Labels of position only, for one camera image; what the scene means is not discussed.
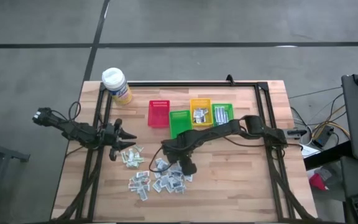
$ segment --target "white cable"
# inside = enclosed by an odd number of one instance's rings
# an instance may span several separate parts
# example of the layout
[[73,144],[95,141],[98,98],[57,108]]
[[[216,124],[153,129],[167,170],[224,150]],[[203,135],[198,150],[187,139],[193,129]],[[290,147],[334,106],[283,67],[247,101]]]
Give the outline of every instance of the white cable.
[[[308,124],[310,124],[311,121],[312,121],[318,114],[320,114],[320,112],[322,112],[322,110],[324,110],[328,105],[330,105],[331,103],[333,103],[336,99],[338,99],[338,98],[339,98],[340,96],[342,96],[342,95],[343,95],[343,93],[340,94],[338,97],[335,97],[335,99],[331,100],[327,105],[325,105],[323,108],[321,108],[321,109],[308,121]],[[309,143],[307,144],[307,146],[310,145],[312,141],[313,141],[313,138],[310,138],[310,141],[309,141]]]
[[[302,122],[302,123],[303,123],[303,121],[302,121],[301,119],[294,118],[294,120],[296,120],[296,121],[300,121],[300,122]],[[312,130],[311,130],[311,128],[310,128],[310,126],[306,125],[306,128],[307,128],[307,129],[309,129],[310,133],[312,132]],[[305,135],[302,135],[302,137],[301,137],[301,144],[303,144],[303,136],[305,136]]]

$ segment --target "wooden tabletop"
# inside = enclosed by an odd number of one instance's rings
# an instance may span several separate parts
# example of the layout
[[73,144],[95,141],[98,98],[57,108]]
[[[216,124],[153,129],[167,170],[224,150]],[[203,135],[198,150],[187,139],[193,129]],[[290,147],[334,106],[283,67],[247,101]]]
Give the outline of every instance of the wooden tabletop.
[[[85,82],[81,92],[82,110],[77,121],[93,122],[100,82]],[[283,81],[268,81],[278,128],[293,128],[293,119]],[[96,222],[268,222],[277,221],[264,147],[240,147],[225,139],[206,142],[194,151],[192,160],[198,171],[193,182],[186,182],[185,194],[169,194],[166,190],[148,192],[149,199],[127,188],[129,179],[140,170],[148,170],[152,156],[161,140],[170,139],[169,128],[147,126],[149,100],[170,100],[170,110],[189,110],[191,98],[211,98],[213,103],[232,103],[234,118],[258,114],[252,87],[133,87],[133,100],[124,106],[113,104],[110,122],[123,120],[123,128],[135,134],[136,143],[144,146],[140,156],[145,158],[137,170],[109,160],[104,150],[94,213]],[[229,137],[241,144],[263,144],[262,140]],[[68,152],[79,146],[69,144]],[[290,188],[307,211],[316,217],[311,189],[299,147],[285,149]],[[52,218],[58,217],[78,193],[85,164],[86,149],[66,158],[62,178],[53,208]],[[280,198],[285,210],[284,196]],[[85,215],[88,203],[85,203]]]

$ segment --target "yellow container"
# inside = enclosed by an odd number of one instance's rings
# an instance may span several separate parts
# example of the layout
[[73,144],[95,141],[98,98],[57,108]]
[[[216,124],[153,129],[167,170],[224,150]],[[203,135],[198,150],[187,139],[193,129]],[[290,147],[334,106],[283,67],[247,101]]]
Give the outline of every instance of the yellow container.
[[[208,113],[205,115],[205,123],[196,123],[194,122],[194,110],[197,108],[206,108],[208,109]],[[190,100],[190,113],[191,113],[191,123],[193,126],[212,126],[213,118],[212,118],[212,109],[211,109],[211,99],[207,98],[198,98],[198,99],[191,99]]]

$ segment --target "green basket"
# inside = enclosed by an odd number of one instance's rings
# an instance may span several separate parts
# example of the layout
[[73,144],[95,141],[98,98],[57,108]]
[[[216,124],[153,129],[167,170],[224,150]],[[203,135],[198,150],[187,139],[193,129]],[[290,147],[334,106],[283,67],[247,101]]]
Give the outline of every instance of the green basket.
[[189,110],[169,112],[169,127],[171,138],[174,139],[178,134],[193,129],[191,125],[191,114]]
[[216,127],[218,123],[216,122],[215,118],[215,107],[217,106],[223,106],[224,110],[227,112],[227,116],[229,117],[229,120],[234,119],[234,113],[233,113],[233,105],[231,103],[213,103],[212,104],[212,115],[214,118],[214,126]]

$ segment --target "black cable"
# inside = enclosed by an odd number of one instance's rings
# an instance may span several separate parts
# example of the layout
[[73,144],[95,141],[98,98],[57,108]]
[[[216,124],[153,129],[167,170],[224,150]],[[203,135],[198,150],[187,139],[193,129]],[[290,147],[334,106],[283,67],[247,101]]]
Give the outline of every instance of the black cable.
[[102,121],[102,114],[101,114],[101,113],[99,113],[99,114],[98,114],[98,119],[99,119],[100,123],[101,123],[101,124],[103,124],[103,121]]
[[299,147],[301,147],[301,151],[303,150],[303,146],[301,144],[287,143],[287,145],[289,145],[289,146],[299,146]]
[[346,111],[343,112],[343,114],[339,115],[337,118],[330,120],[329,122],[336,121],[337,119],[339,119],[341,116],[344,116],[345,114],[346,114]]
[[308,96],[308,95],[312,95],[312,94],[315,94],[315,93],[321,93],[321,92],[329,91],[329,90],[336,90],[338,88],[342,88],[342,87],[339,86],[339,87],[329,88],[329,89],[326,89],[326,90],[320,90],[320,91],[316,91],[316,92],[312,92],[312,93],[301,94],[301,95],[298,95],[298,96],[291,96],[291,97],[288,97],[288,99],[294,99],[294,98],[301,97],[301,96]]
[[[299,117],[299,119],[302,121],[303,125],[307,128],[308,124],[306,124],[306,122],[305,122],[304,119],[302,118],[301,114],[299,114],[299,112],[298,112],[295,108],[293,108],[292,106],[291,106],[291,110],[293,110],[293,111],[296,113],[296,115],[298,115],[298,117]],[[311,136],[312,136],[312,132],[309,133],[309,141],[310,141],[310,139],[311,139]]]
[[[276,152],[276,155],[278,155],[278,153],[277,153],[277,148],[273,148],[273,150],[272,150],[272,152],[273,151],[275,151]],[[282,155],[281,155],[281,158],[284,158],[284,156],[285,156],[285,150],[284,150],[284,148],[283,147],[280,147],[280,151],[282,151]]]
[[[76,104],[78,105],[78,111],[77,111],[77,113],[74,114],[74,117],[72,118],[72,117],[71,117],[71,111],[72,111],[73,107],[74,107]],[[79,127],[74,123],[74,120],[75,120],[75,119],[78,117],[78,115],[80,115],[80,113],[81,113],[81,103],[80,103],[79,101],[74,101],[74,102],[70,105],[70,107],[68,108],[68,119],[67,119],[64,115],[62,115],[62,113],[59,112],[59,111],[56,111],[56,110],[51,110],[51,111],[52,111],[53,113],[57,113],[59,116],[61,116],[62,119],[64,119],[64,121],[61,122],[61,123],[71,123],[71,124],[74,126],[74,128],[77,129],[78,131],[81,131],[81,132],[86,133],[86,134],[93,134],[93,133],[89,133],[89,132],[87,132],[87,131],[85,131],[85,130],[79,128]]]
[[82,148],[84,148],[84,146],[81,146],[81,147],[79,147],[78,149],[72,150],[71,152],[69,152],[69,153],[66,154],[65,158],[67,158],[68,155],[70,155],[70,154],[72,154],[72,153],[74,153],[74,152],[76,152],[76,151],[78,151],[78,150],[80,150],[80,149],[82,149]]
[[339,130],[341,130],[341,131],[342,131],[342,133],[346,136],[346,138],[347,138],[348,140],[350,140],[349,136],[347,135],[347,133],[346,133],[343,129],[340,129],[340,128],[339,128]]
[[169,168],[171,168],[171,166],[173,165],[173,164],[169,164],[169,166],[168,166],[166,169],[164,169],[164,170],[152,170],[153,161],[155,160],[155,157],[156,157],[157,154],[161,151],[161,149],[162,149],[162,147],[157,150],[157,152],[156,152],[156,153],[154,154],[154,156],[153,156],[153,159],[150,161],[149,171],[151,171],[151,172],[159,172],[159,173],[165,172],[165,171],[167,171]]
[[224,139],[228,140],[229,142],[237,145],[237,146],[243,146],[243,147],[261,147],[261,146],[265,146],[265,145],[244,145],[244,144],[239,144],[239,143],[236,143],[235,141],[233,140],[230,140],[228,139],[227,137],[223,137]]
[[336,134],[336,133],[333,133],[333,135],[336,136],[336,144],[335,144],[335,146],[337,146],[337,145],[339,145],[339,135]]
[[343,96],[343,93],[341,93],[341,94],[339,94],[337,97],[335,97],[333,103],[331,104],[331,112],[330,112],[330,114],[329,114],[329,118],[331,118],[331,116],[333,115],[333,110],[334,110],[335,101],[336,101],[339,97],[341,97],[341,96]]

